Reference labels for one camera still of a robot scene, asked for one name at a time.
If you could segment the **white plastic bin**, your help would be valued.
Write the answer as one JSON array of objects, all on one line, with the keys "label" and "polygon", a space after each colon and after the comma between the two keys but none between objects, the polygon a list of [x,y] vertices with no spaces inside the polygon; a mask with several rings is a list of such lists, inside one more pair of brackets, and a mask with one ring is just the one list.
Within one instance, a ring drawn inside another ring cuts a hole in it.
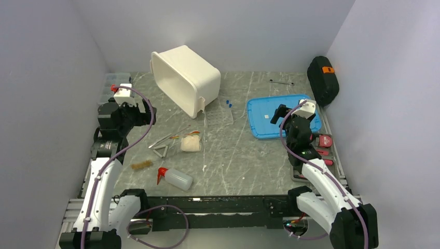
[{"label": "white plastic bin", "polygon": [[152,52],[150,70],[159,89],[192,119],[219,95],[220,71],[186,45]]}]

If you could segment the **wash bottle red cap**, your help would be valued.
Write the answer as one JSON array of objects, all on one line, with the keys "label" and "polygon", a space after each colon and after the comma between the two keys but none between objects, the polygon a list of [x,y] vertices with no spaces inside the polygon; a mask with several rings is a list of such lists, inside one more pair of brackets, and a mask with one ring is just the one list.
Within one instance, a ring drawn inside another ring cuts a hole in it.
[{"label": "wash bottle red cap", "polygon": [[193,178],[185,173],[176,169],[160,167],[157,173],[157,185],[162,178],[164,178],[169,184],[184,191],[187,191],[193,183]]}]

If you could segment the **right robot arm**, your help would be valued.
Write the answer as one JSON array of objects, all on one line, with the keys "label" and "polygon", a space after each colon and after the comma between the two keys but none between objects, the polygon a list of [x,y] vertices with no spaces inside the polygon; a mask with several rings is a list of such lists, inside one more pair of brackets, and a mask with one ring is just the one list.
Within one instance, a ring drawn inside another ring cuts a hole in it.
[{"label": "right robot arm", "polygon": [[307,186],[289,190],[286,209],[292,215],[310,216],[325,230],[333,248],[377,248],[377,212],[336,180],[313,147],[310,123],[314,117],[315,104],[302,100],[294,108],[281,104],[270,121],[275,125],[282,119],[279,135],[289,162],[318,191]]}]

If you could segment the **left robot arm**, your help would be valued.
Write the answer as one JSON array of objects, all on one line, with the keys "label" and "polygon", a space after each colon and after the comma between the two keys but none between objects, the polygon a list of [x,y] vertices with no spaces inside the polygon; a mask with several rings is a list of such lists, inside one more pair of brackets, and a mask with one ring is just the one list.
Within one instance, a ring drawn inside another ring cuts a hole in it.
[{"label": "left robot arm", "polygon": [[139,106],[109,101],[98,107],[98,122],[91,147],[90,178],[84,202],[70,232],[60,234],[60,248],[121,248],[122,237],[133,216],[149,211],[147,195],[141,189],[124,190],[116,208],[111,202],[126,151],[127,135],[133,127],[150,129],[156,122],[156,108],[148,101]]}]

